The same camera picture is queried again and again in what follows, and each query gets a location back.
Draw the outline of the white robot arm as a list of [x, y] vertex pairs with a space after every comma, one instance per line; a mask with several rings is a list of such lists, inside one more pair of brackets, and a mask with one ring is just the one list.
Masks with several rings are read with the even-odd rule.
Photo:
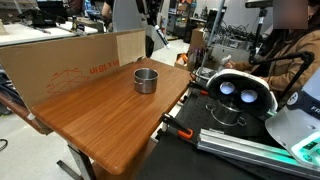
[[141, 29], [155, 26], [164, 0], [115, 0], [112, 11], [113, 31]]

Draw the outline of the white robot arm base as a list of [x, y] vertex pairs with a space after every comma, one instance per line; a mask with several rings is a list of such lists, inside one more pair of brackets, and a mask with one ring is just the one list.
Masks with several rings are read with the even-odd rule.
[[265, 121], [265, 127], [299, 163], [320, 168], [320, 69]]

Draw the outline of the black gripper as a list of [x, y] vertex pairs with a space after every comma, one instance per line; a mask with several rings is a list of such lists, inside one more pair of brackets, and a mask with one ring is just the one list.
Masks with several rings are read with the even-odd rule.
[[164, 0], [135, 0], [138, 12], [143, 14], [147, 23], [157, 25], [157, 15], [162, 10]]

